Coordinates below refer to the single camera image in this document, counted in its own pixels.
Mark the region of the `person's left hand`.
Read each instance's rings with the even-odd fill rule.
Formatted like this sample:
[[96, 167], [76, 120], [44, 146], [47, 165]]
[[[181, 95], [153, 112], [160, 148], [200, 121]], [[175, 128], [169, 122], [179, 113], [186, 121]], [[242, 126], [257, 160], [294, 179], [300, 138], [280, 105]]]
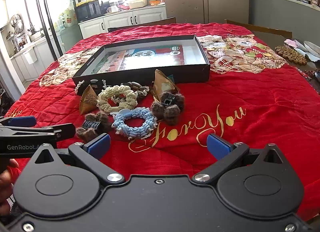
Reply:
[[7, 216], [10, 213], [10, 205], [7, 202], [7, 199], [12, 194], [12, 175], [11, 171], [6, 168], [1, 173], [1, 192], [0, 192], [0, 202], [1, 202], [1, 208], [0, 213], [1, 216]]

